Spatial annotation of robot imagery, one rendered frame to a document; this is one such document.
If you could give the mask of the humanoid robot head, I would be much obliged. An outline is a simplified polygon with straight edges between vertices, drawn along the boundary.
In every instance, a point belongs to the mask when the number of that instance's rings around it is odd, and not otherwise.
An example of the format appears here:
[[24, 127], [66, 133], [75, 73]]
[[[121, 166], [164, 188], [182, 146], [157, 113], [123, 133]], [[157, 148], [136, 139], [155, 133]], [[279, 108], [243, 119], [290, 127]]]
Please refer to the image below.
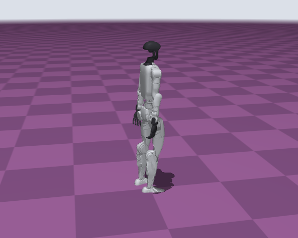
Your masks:
[[148, 50], [150, 53], [153, 54], [152, 57], [147, 58], [147, 61], [143, 65], [152, 65], [152, 62], [158, 59], [158, 50], [160, 49], [160, 47], [160, 44], [155, 41], [148, 41], [143, 45], [144, 50]]

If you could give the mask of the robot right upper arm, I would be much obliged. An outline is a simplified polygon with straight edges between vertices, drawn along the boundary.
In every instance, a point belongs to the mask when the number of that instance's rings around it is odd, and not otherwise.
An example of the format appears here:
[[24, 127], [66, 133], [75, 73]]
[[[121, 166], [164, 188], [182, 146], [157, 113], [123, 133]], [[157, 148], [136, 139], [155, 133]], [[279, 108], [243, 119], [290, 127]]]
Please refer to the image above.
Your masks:
[[158, 68], [151, 68], [150, 76], [152, 78], [152, 98], [154, 100], [154, 97], [158, 93], [158, 90], [160, 88], [160, 79], [162, 76], [161, 70]]

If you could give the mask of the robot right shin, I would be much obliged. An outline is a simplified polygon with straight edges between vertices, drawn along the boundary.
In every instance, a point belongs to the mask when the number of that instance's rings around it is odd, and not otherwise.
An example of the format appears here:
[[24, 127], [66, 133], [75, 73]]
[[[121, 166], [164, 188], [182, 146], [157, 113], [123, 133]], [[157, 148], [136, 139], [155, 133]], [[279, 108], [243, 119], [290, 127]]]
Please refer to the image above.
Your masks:
[[148, 185], [147, 185], [148, 189], [152, 189], [154, 177], [156, 175], [157, 164], [158, 164], [158, 158], [156, 158], [156, 155], [154, 153], [149, 153], [147, 155], [147, 161], [146, 161], [146, 175], [148, 176]]

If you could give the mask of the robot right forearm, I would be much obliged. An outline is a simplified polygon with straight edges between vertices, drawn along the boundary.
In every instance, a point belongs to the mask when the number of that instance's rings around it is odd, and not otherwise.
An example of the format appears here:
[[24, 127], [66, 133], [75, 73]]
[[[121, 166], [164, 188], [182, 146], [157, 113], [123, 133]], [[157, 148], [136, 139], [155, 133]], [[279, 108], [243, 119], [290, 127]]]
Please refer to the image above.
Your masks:
[[162, 96], [160, 94], [156, 94], [154, 97], [153, 102], [151, 103], [152, 105], [152, 113], [151, 113], [151, 119], [155, 118], [155, 122], [159, 121], [159, 106], [161, 102]]

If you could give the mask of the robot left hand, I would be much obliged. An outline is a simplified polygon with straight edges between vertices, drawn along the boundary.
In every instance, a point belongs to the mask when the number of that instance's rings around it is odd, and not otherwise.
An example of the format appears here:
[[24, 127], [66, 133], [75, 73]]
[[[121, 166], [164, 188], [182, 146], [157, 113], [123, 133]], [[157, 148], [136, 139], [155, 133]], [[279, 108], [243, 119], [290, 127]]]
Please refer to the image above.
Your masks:
[[[139, 126], [139, 123], [140, 123], [140, 125], [141, 125], [141, 121], [139, 121], [139, 119], [138, 119], [138, 117], [137, 117], [137, 112], [140, 111], [140, 110], [137, 110], [137, 107], [138, 107], [138, 104], [136, 105], [136, 112], [135, 112], [135, 114], [134, 114], [133, 124], [135, 123], [135, 125], [136, 125], [136, 121], [137, 121], [137, 126]], [[134, 120], [135, 120], [135, 122], [134, 122]]]

